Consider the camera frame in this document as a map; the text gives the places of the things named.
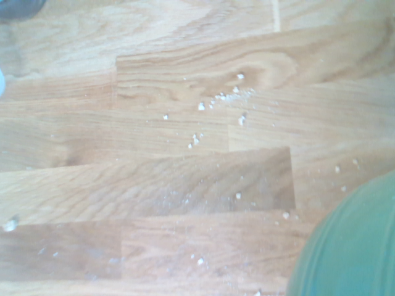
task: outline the white crumb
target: white crumb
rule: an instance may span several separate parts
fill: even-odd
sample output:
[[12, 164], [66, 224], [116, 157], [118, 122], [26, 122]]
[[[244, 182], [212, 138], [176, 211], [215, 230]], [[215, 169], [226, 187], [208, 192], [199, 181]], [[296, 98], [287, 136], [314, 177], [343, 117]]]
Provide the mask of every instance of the white crumb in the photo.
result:
[[10, 232], [17, 229], [18, 224], [19, 224], [19, 219], [17, 216], [14, 216], [5, 225], [3, 225], [2, 228], [5, 232]]
[[242, 115], [240, 118], [239, 118], [239, 125], [244, 125], [244, 122], [246, 121], [246, 117], [244, 116], [244, 115]]

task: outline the green object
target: green object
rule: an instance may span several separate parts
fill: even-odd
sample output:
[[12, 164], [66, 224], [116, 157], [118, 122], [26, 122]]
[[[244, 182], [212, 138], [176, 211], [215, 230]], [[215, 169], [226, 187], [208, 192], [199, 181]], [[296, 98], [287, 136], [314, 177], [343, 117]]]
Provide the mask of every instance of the green object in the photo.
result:
[[319, 224], [286, 294], [395, 295], [395, 171], [359, 187]]

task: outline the hardwood floor plank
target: hardwood floor plank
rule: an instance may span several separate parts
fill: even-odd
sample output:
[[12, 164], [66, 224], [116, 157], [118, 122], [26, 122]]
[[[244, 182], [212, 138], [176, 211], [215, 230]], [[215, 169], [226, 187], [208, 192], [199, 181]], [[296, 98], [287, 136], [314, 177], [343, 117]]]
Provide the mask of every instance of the hardwood floor plank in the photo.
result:
[[269, 0], [128, 1], [53, 18], [37, 15], [0, 25], [0, 32], [6, 78], [77, 76], [113, 67], [120, 54], [272, 33], [272, 5]]
[[0, 281], [121, 277], [120, 228], [106, 221], [0, 231]]
[[0, 174], [0, 223], [294, 208], [288, 148]]
[[288, 31], [392, 17], [395, 3], [384, 0], [279, 0], [279, 9], [281, 30]]
[[209, 104], [216, 96], [233, 101], [266, 89], [394, 73], [394, 26], [391, 19], [354, 22], [120, 56], [118, 99]]
[[0, 171], [228, 152], [225, 119], [194, 102], [2, 119]]
[[195, 290], [206, 295], [284, 292], [312, 227], [293, 213], [287, 220], [282, 214], [136, 220], [122, 228], [122, 277], [154, 285], [191, 283], [192, 295]]
[[297, 207], [333, 208], [364, 182], [395, 170], [390, 81], [262, 91], [233, 101], [227, 107], [230, 150], [290, 146]]
[[9, 79], [0, 118], [110, 109], [117, 96], [115, 69], [46, 79]]
[[332, 209], [360, 185], [395, 170], [395, 141], [344, 141], [291, 149], [296, 205]]
[[[63, 296], [240, 296], [255, 295], [259, 289], [261, 295], [284, 295], [290, 268], [326, 213], [291, 210], [287, 220], [283, 211], [271, 210], [123, 221], [123, 279], [0, 281], [0, 290], [13, 296], [52, 296], [54, 291]], [[164, 243], [156, 244], [150, 237], [163, 237]], [[251, 244], [242, 244], [241, 239]], [[214, 245], [218, 241], [220, 249]], [[199, 254], [208, 265], [197, 265]], [[142, 263], [140, 273], [135, 263]], [[157, 271], [152, 269], [155, 263]]]

